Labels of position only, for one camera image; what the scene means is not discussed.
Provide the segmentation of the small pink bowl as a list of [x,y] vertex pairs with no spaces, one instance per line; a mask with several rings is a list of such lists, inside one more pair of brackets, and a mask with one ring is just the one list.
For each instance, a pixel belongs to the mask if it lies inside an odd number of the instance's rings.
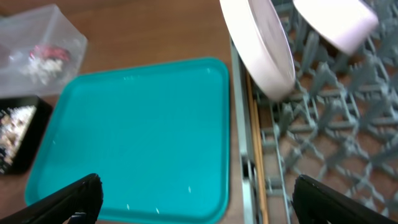
[[377,14],[361,0],[294,0],[299,14],[324,39],[353,55],[379,25]]

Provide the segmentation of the foil-like white paper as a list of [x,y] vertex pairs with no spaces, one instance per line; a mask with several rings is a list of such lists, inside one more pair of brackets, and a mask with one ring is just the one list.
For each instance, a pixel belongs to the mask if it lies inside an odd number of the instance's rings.
[[21,69],[21,73],[35,83],[40,81],[47,85],[55,80],[63,72],[63,61],[60,59],[32,58],[29,63]]

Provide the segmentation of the wooden chopstick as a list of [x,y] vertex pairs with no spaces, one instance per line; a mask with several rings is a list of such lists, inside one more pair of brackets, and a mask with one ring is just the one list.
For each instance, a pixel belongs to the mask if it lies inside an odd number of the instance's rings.
[[[251,134],[252,134],[252,145],[254,149],[254,162],[255,166],[258,165],[257,163],[257,152],[256,152],[256,137],[255,137],[255,132],[254,132],[254,110],[253,110],[253,104],[254,100],[252,97],[252,83],[251,83],[251,76],[250,74],[246,73],[246,86],[247,86],[247,91],[248,91],[248,104],[249,104],[249,112],[250,112],[250,120],[251,120]],[[257,174],[257,185],[258,185],[258,169],[256,167],[256,174]],[[259,185],[257,187],[257,196],[259,197],[259,208],[260,208],[260,195],[259,195]]]
[[263,163],[263,154],[262,154],[262,142],[261,142],[261,133],[259,126],[259,115],[257,103],[254,101],[253,104],[254,110],[254,132],[256,137],[256,152],[257,152],[257,163],[256,166],[258,169],[258,185],[259,185],[259,195],[260,195],[260,208],[262,212],[263,224],[269,223],[268,209],[267,209],[267,194],[266,194],[266,181],[265,181],[265,173],[264,173],[264,163]]

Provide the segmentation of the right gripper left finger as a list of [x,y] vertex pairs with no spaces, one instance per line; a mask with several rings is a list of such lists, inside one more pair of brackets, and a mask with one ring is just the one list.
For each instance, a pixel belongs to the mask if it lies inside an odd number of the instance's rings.
[[102,204],[102,182],[98,174],[92,173],[1,219],[1,224],[94,224]]

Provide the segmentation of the food scraps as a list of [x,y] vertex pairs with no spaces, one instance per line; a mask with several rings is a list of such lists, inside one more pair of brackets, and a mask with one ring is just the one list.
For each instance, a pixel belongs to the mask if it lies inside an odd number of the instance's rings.
[[36,110],[35,106],[1,109],[1,174],[9,171],[15,163]]

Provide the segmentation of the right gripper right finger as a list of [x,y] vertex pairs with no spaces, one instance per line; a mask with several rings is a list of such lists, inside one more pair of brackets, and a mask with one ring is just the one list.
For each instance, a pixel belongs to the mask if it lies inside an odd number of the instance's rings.
[[296,178],[292,196],[300,224],[397,224],[307,175]]

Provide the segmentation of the red wrapper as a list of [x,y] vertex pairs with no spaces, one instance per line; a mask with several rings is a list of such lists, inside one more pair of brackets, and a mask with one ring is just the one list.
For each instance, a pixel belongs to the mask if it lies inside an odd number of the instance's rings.
[[36,45],[29,53],[31,59],[41,58],[44,60],[70,60],[70,52],[56,45]]

